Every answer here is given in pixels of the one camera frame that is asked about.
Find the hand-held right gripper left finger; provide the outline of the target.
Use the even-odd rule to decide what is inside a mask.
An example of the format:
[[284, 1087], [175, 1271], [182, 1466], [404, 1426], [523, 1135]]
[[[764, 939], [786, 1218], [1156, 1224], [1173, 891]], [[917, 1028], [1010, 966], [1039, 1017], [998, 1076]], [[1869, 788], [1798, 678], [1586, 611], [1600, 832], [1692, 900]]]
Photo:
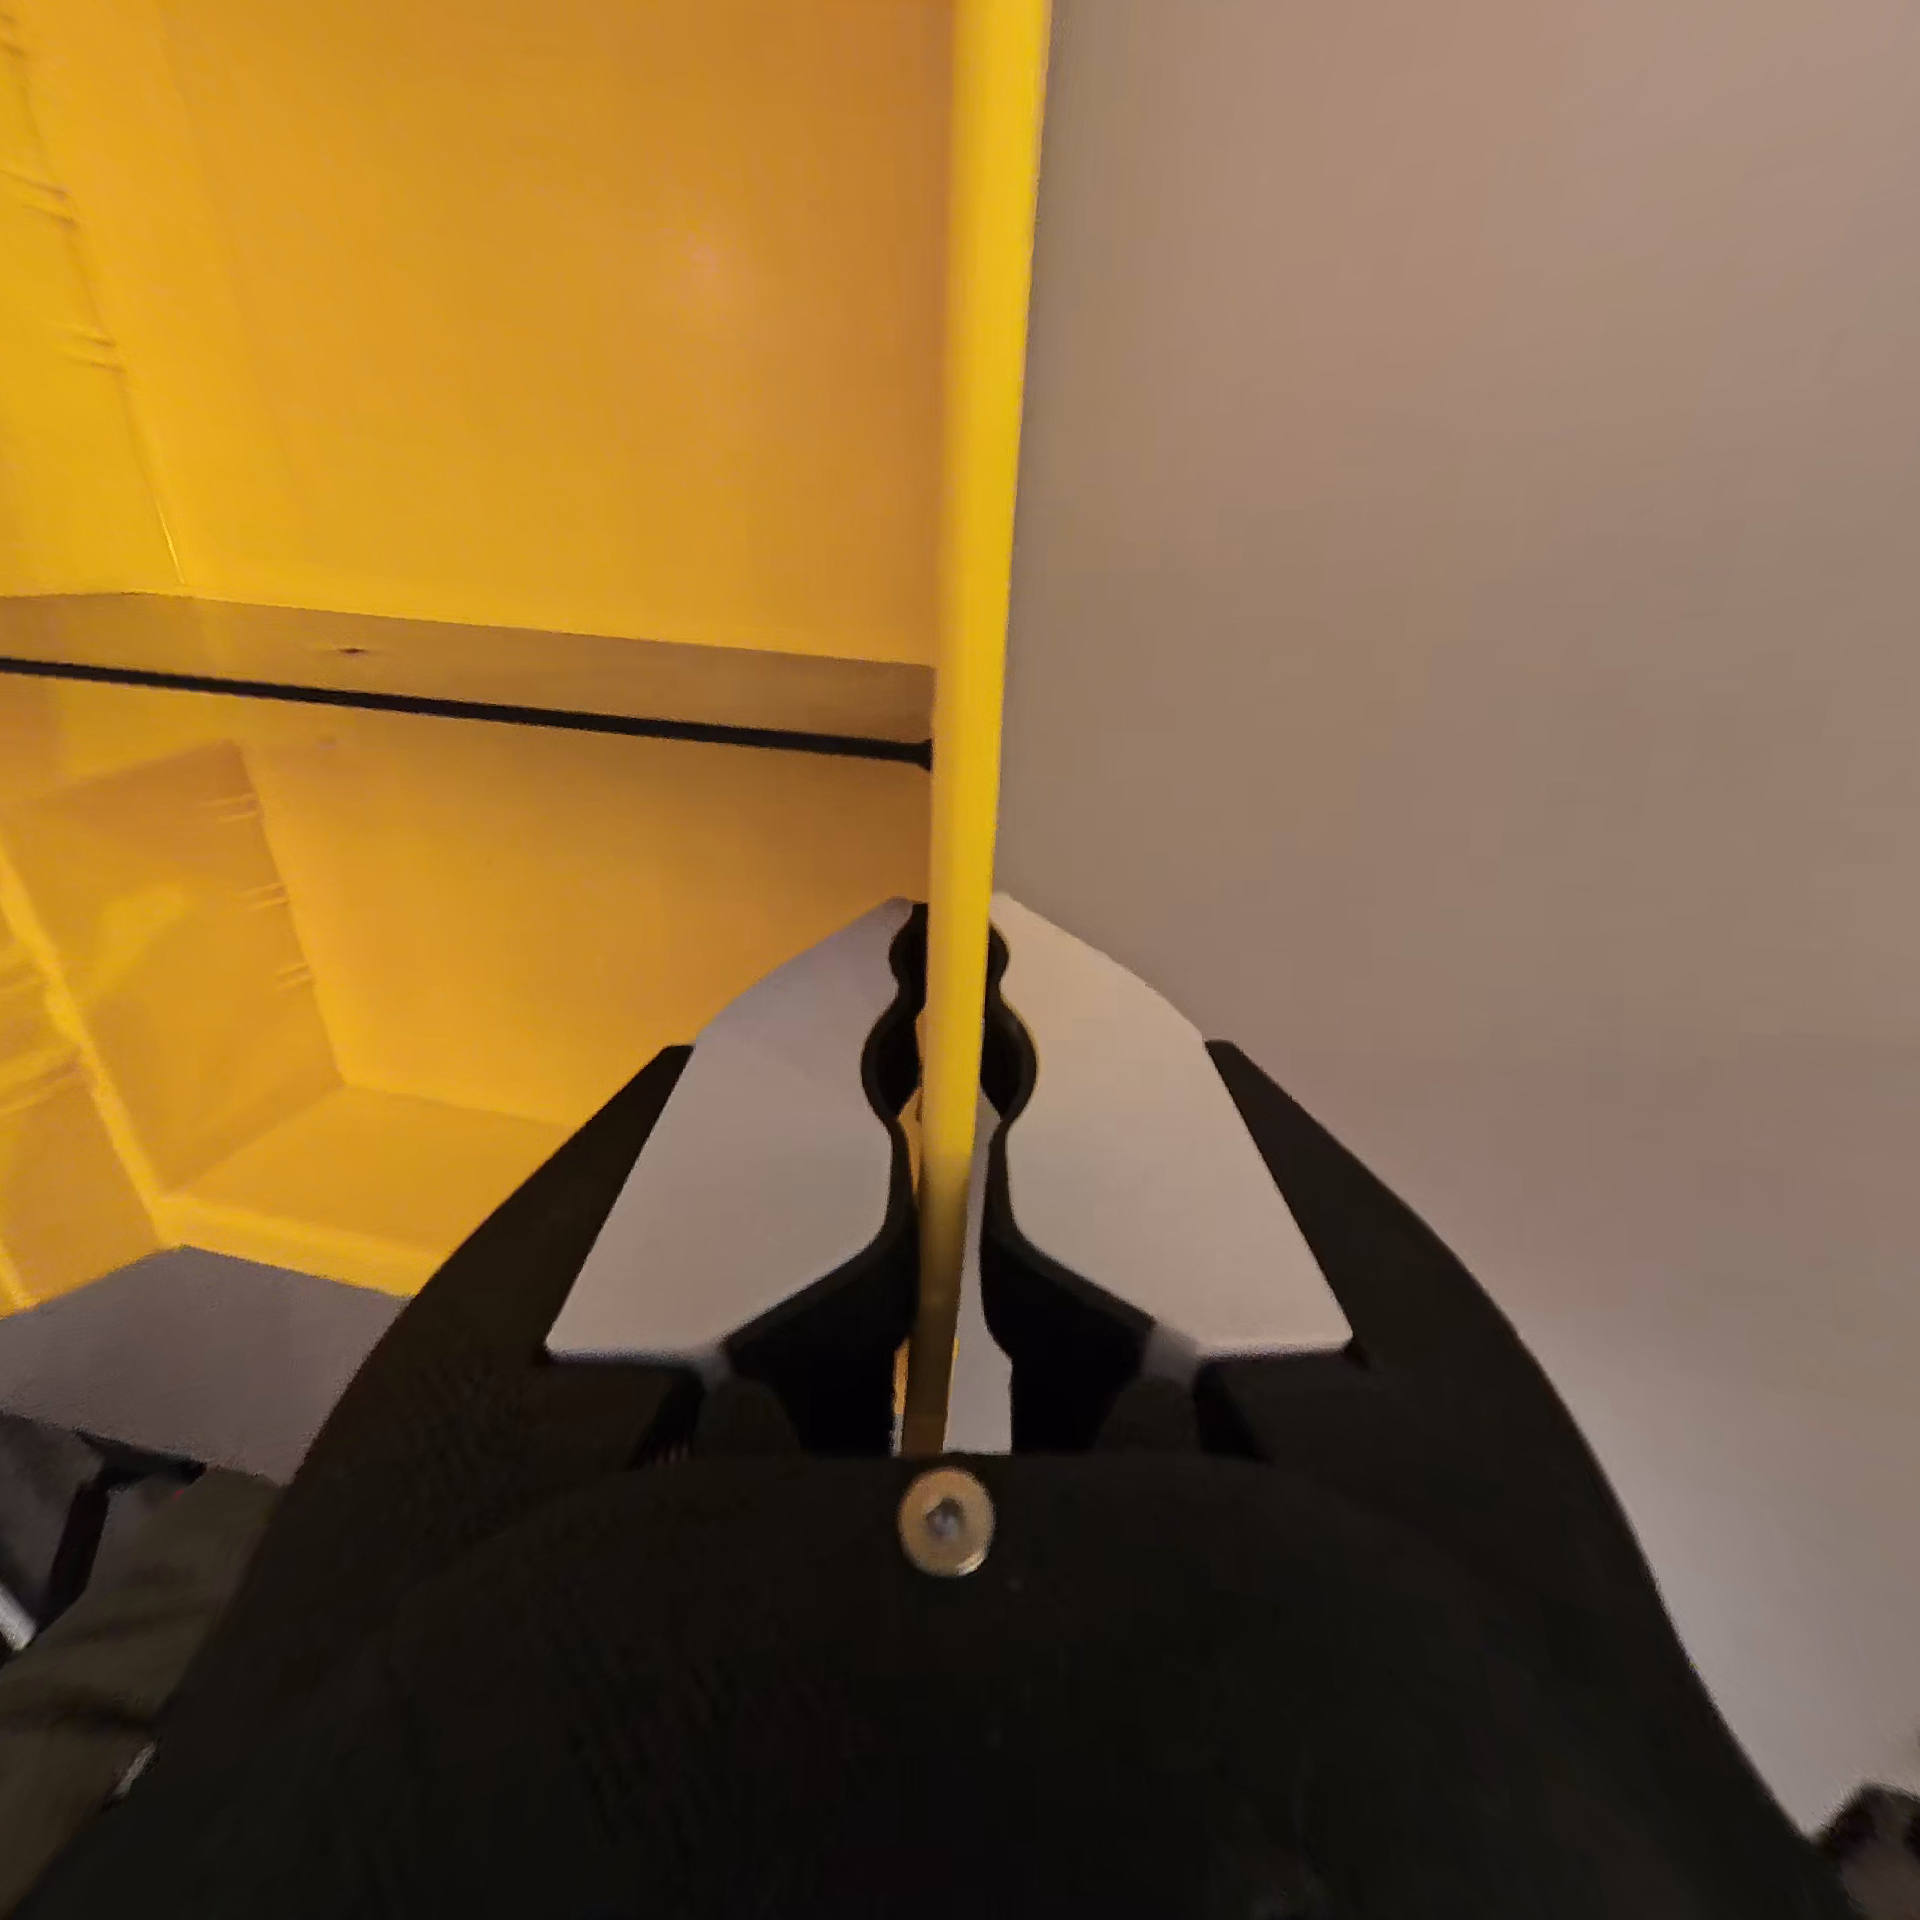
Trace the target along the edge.
[[552, 1360], [719, 1370], [743, 1332], [863, 1252], [893, 1148], [862, 1054], [898, 984], [884, 900], [734, 998], [698, 1035], [547, 1335]]

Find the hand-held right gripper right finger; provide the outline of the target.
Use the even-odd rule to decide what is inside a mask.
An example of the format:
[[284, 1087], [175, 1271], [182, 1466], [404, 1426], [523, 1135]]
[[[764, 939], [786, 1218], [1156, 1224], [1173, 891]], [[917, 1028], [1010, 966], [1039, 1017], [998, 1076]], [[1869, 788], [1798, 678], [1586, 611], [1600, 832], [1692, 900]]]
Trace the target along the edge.
[[1199, 1028], [1015, 899], [991, 924], [1038, 1067], [1003, 1135], [1021, 1243], [1139, 1313], [1144, 1360], [1342, 1354], [1352, 1328]]

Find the yellow plastic bin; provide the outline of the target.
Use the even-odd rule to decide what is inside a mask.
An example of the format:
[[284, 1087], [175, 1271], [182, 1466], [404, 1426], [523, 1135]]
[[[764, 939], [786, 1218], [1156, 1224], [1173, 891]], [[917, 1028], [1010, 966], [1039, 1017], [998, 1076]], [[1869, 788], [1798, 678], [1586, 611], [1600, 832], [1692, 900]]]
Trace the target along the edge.
[[[541, 1385], [925, 1426], [930, 1156], [1013, 559], [1047, 6], [5, 6], [5, 598], [925, 666], [930, 768], [5, 674], [5, 1332], [151, 1449], [499, 1256]], [[878, 1240], [722, 1368], [547, 1335], [699, 1032], [907, 900]]]

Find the black bin divider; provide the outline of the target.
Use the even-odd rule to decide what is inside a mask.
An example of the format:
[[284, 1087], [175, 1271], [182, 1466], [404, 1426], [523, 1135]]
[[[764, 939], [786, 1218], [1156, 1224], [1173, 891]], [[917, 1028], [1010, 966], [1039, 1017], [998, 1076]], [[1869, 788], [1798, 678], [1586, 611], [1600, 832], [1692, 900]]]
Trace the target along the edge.
[[3, 603], [5, 674], [930, 768], [933, 672], [162, 592]]

